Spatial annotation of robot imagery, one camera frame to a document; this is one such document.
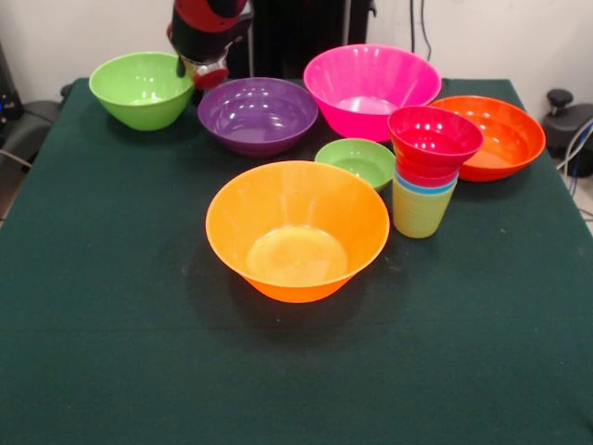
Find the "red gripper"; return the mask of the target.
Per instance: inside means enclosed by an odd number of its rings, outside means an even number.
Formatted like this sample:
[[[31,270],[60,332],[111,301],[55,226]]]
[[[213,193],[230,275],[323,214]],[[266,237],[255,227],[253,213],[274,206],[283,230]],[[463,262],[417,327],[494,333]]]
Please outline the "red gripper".
[[[179,78],[183,78],[186,74],[186,69],[183,64],[183,59],[181,56],[178,56],[177,60],[177,67],[176,67],[176,74]],[[192,81],[194,83],[194,90],[191,102],[193,105],[199,105],[205,92],[202,90],[210,90],[221,83],[224,83],[229,77],[229,70],[226,68],[223,69],[216,69],[211,70],[208,72],[198,72],[196,71],[192,75]]]

